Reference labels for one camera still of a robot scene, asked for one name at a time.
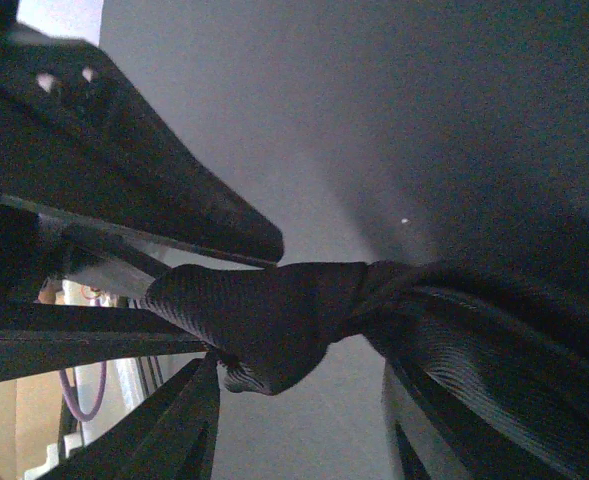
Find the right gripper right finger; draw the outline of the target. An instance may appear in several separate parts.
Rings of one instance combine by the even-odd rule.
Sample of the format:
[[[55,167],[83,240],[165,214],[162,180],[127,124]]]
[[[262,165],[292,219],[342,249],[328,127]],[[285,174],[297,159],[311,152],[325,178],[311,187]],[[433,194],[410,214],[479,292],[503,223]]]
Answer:
[[[209,479],[220,390],[214,356],[194,359],[45,479]]]

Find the black necktie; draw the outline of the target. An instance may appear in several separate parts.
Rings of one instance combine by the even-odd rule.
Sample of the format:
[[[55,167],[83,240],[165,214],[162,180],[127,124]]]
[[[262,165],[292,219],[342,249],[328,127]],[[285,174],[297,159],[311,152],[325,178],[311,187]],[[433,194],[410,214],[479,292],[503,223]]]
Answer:
[[[235,393],[280,394],[364,337],[399,479],[589,479],[589,302],[569,292],[447,264],[182,265],[141,304],[214,351]]]

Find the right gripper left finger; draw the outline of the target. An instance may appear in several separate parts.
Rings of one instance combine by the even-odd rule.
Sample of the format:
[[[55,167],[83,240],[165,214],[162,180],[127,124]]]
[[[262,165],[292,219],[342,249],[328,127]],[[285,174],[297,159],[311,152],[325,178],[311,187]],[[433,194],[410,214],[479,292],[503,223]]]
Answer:
[[[99,48],[0,33],[0,195],[19,207],[249,265],[280,230],[204,167]]]

